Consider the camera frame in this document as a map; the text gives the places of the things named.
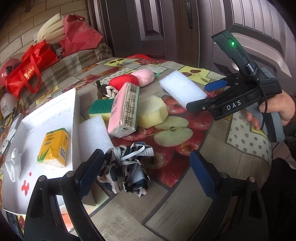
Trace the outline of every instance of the tiled wall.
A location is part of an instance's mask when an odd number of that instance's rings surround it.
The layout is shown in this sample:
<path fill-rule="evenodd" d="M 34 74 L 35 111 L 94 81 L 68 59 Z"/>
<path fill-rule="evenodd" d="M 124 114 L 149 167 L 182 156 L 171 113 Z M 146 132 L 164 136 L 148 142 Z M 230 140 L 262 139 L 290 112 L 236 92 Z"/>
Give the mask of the tiled wall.
<path fill-rule="evenodd" d="M 75 13 L 87 19 L 85 0 L 31 0 L 28 13 L 25 1 L 21 3 L 0 30 L 0 66 L 9 57 L 24 53 L 35 44 L 33 34 L 57 13 L 64 16 Z"/>

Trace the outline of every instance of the yellow tissue pack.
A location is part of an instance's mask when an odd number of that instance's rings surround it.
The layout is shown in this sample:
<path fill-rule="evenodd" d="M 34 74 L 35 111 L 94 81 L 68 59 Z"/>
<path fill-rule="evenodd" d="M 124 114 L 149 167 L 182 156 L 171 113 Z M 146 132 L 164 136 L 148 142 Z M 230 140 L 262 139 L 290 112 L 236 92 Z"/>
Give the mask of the yellow tissue pack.
<path fill-rule="evenodd" d="M 40 148 L 37 163 L 45 168 L 65 167 L 69 134 L 65 128 L 47 132 Z"/>

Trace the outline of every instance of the white tray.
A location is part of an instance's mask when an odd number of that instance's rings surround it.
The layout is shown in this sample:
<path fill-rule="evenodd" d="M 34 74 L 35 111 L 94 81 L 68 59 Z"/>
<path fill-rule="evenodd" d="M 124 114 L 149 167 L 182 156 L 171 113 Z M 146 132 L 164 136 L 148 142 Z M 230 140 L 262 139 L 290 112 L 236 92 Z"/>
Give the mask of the white tray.
<path fill-rule="evenodd" d="M 13 183 L 5 168 L 2 199 L 3 208 L 6 211 L 18 215 L 26 214 L 39 176 L 45 175 L 48 179 L 62 177 L 66 172 L 77 169 L 81 161 L 77 132 L 79 110 L 80 101 L 76 90 L 72 89 L 39 107 L 21 121 L 8 150 L 7 158 L 11 158 L 13 149 L 18 148 L 22 152 L 22 172 L 18 181 Z M 37 164 L 37 155 L 45 134 L 59 128 L 65 128 L 70 135 L 66 166 L 54 171 L 46 170 Z M 29 183 L 26 196 L 21 190 L 24 180 Z M 63 197 L 57 196 L 57 199 L 61 212 L 66 212 Z"/>

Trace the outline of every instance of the white sponge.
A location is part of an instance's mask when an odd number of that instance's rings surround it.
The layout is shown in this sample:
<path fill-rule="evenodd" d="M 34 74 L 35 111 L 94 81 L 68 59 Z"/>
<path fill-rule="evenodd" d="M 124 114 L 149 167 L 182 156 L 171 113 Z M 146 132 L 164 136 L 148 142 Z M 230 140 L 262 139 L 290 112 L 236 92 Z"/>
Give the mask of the white sponge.
<path fill-rule="evenodd" d="M 109 148 L 114 147 L 101 115 L 79 124 L 78 137 L 82 161 L 87 161 L 96 149 L 101 149 L 106 153 Z"/>
<path fill-rule="evenodd" d="M 207 97 L 201 88 L 177 70 L 164 77 L 159 83 L 184 108 L 189 102 Z"/>

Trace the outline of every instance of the pink fluffy ball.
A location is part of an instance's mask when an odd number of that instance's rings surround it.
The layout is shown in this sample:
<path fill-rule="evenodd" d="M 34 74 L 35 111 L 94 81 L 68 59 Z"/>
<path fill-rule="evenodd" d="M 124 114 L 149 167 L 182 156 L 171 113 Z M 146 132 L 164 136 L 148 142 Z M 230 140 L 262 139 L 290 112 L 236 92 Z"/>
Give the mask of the pink fluffy ball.
<path fill-rule="evenodd" d="M 146 86 L 154 80 L 154 73 L 149 69 L 139 69 L 131 74 L 137 77 L 140 87 Z"/>

